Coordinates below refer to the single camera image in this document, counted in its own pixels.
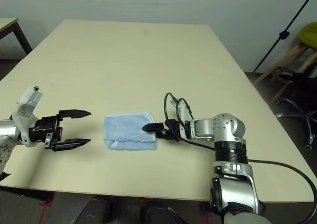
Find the wooden table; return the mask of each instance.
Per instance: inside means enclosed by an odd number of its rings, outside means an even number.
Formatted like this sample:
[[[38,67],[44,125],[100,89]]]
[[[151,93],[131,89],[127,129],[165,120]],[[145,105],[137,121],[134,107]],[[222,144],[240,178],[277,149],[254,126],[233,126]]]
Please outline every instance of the wooden table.
[[[40,190],[208,200],[214,152],[157,140],[156,151],[111,151],[103,121],[150,111],[164,121],[163,97],[184,97],[194,117],[228,112],[246,126],[248,157],[291,164],[317,179],[267,104],[207,25],[66,20],[0,82],[0,117],[28,86],[44,93],[34,113],[92,113],[65,119],[63,139],[91,138],[71,151],[16,147],[1,184]],[[173,117],[173,107],[168,111]],[[251,164],[260,200],[311,201],[306,182],[287,168]]]
[[[0,17],[0,39],[13,32],[18,39],[20,45],[22,46],[26,54],[32,51],[32,48],[25,38],[17,18],[3,18]]]

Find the black tripod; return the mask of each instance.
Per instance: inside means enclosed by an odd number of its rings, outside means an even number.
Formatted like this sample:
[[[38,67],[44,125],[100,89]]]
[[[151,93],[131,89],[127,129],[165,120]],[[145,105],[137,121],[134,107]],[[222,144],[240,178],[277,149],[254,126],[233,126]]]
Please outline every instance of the black tripod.
[[[293,17],[293,19],[291,20],[291,22],[288,24],[288,26],[285,28],[284,31],[279,33],[279,37],[277,38],[277,40],[274,42],[273,46],[268,50],[268,52],[265,54],[265,56],[262,58],[262,60],[260,61],[260,63],[257,65],[257,67],[255,67],[255,69],[253,70],[253,72],[256,72],[257,69],[261,66],[261,64],[263,63],[263,61],[267,58],[267,56],[271,53],[271,51],[273,51],[274,47],[277,45],[277,43],[280,40],[284,40],[288,37],[289,32],[287,31],[288,28],[293,24],[293,22],[295,21],[295,19],[297,18],[297,16],[301,13],[301,11],[304,9],[304,7],[306,6],[306,4],[308,3],[309,0],[306,0],[304,2],[304,4],[301,6],[301,8],[298,10],[298,12],[295,14],[295,16]]]

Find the blue towel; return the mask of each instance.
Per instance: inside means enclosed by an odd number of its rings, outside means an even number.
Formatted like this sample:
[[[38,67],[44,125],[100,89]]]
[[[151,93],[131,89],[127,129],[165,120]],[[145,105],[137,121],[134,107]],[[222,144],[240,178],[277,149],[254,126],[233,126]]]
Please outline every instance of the blue towel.
[[[104,142],[112,150],[155,150],[155,135],[141,129],[153,122],[149,112],[109,115],[104,122]]]

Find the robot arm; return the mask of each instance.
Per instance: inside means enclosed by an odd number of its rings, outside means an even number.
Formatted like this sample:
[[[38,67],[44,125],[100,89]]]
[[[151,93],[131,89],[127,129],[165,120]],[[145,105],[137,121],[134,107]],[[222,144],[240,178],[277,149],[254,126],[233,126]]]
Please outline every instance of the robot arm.
[[[62,151],[74,149],[90,141],[90,139],[68,139],[60,142],[62,127],[59,125],[64,117],[80,118],[91,113],[81,110],[62,110],[56,116],[38,119],[33,114],[42,96],[38,89],[38,87],[29,87],[17,103],[10,119],[0,120],[0,181],[8,176],[3,170],[16,145],[34,147],[38,142],[43,142],[45,149]]]
[[[192,119],[184,103],[179,104],[181,122],[174,119],[142,127],[157,138],[185,139],[207,144],[213,142],[216,177],[211,179],[211,209],[225,224],[270,222],[259,215],[259,200],[252,167],[248,164],[243,122],[228,113],[213,118]]]

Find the yellow-green cushion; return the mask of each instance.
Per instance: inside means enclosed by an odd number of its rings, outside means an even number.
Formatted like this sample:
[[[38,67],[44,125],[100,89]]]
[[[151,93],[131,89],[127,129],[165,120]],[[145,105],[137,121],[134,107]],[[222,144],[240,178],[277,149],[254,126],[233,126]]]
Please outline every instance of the yellow-green cushion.
[[[317,49],[317,22],[306,25],[298,34],[298,40],[308,47]]]

